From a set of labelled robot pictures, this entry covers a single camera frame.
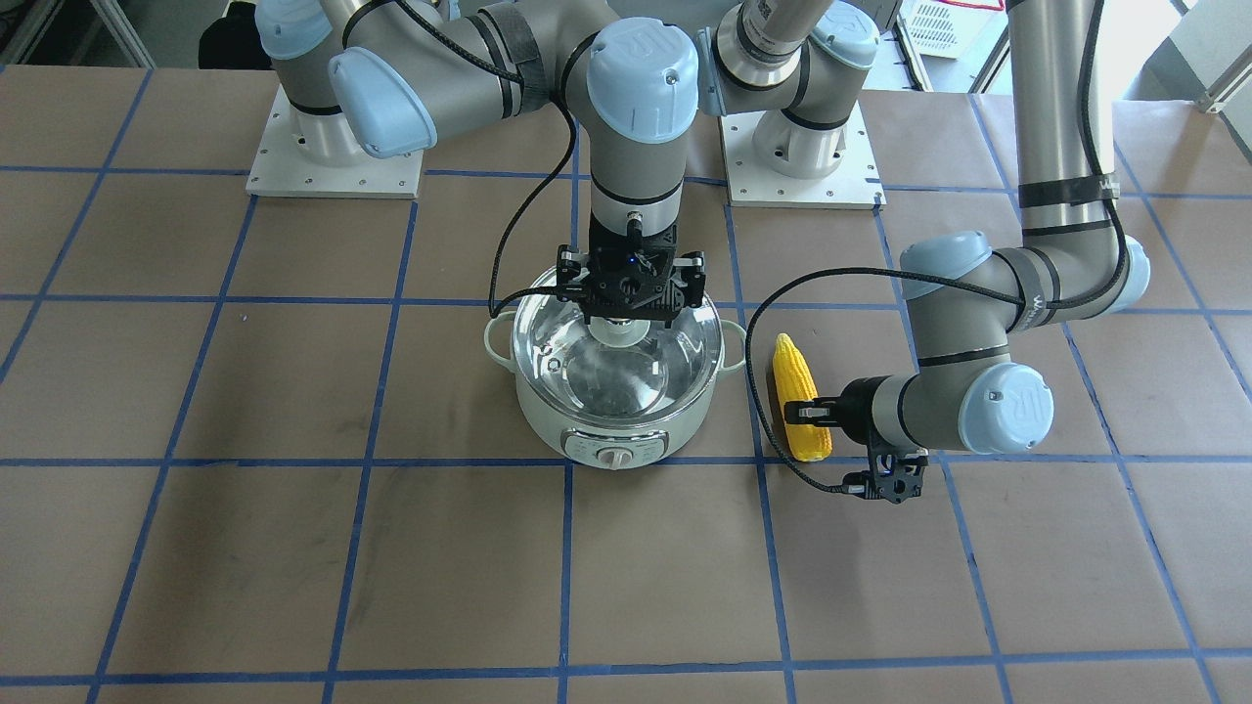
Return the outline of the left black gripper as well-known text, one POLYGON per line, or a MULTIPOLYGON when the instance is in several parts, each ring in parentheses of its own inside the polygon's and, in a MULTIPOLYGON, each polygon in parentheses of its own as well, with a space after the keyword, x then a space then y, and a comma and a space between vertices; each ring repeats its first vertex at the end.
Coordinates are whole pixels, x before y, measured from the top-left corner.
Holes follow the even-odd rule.
POLYGON ((840 427, 865 445, 869 468, 844 476, 843 494, 901 504, 924 485, 926 450, 906 432, 903 395, 911 377, 853 380, 841 395, 785 402, 788 426, 840 427))

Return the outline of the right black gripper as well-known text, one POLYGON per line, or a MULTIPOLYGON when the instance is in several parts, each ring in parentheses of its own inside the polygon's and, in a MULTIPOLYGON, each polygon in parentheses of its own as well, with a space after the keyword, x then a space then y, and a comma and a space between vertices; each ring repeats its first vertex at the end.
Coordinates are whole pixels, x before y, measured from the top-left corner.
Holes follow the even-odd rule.
POLYGON ((590 229, 590 249, 558 246, 558 299, 575 299, 588 321, 623 318, 671 322, 685 308, 702 304, 705 254, 676 256, 677 225, 651 230, 627 220, 625 236, 600 220, 590 229))

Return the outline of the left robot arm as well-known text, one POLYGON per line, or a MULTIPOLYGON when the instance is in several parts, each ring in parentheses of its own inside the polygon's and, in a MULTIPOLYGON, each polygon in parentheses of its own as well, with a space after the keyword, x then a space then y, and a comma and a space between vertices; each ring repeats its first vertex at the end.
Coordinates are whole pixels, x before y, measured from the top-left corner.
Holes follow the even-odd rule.
POLYGON ((1020 246, 979 232, 909 246, 901 281, 915 375, 853 380, 840 395, 781 400, 788 428, 838 427, 868 467, 824 492, 916 499, 926 452, 1027 452, 1050 433, 1050 388, 1010 357, 1024 329, 1131 307, 1151 262, 1117 200, 1112 108, 1096 54, 1101 1, 1007 1, 1013 53, 1020 246))

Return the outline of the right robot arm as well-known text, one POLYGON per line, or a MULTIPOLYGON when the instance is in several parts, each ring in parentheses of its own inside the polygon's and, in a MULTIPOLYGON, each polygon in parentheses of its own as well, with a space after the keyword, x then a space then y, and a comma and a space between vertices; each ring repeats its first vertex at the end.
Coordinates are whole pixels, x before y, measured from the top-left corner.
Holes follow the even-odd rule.
POLYGON ((551 294, 587 318, 664 324, 702 303, 702 254, 677 254, 701 63, 680 28, 603 1, 505 1, 454 20, 424 1, 259 1, 254 23, 300 152, 327 167, 558 106, 588 135, 593 189, 587 249, 558 251, 551 294))

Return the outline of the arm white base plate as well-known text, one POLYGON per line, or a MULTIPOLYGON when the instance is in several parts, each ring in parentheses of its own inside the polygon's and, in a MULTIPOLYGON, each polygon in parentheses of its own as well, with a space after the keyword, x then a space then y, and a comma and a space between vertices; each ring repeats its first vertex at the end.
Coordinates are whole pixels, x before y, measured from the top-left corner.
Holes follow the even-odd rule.
POLYGON ((421 152, 377 159, 358 147, 346 116, 313 115, 278 89, 247 174, 245 190, 269 198, 402 198, 419 195, 421 152))
POLYGON ((885 205, 861 106, 831 132, 800 127, 782 111, 720 116, 731 205, 871 209, 885 205))

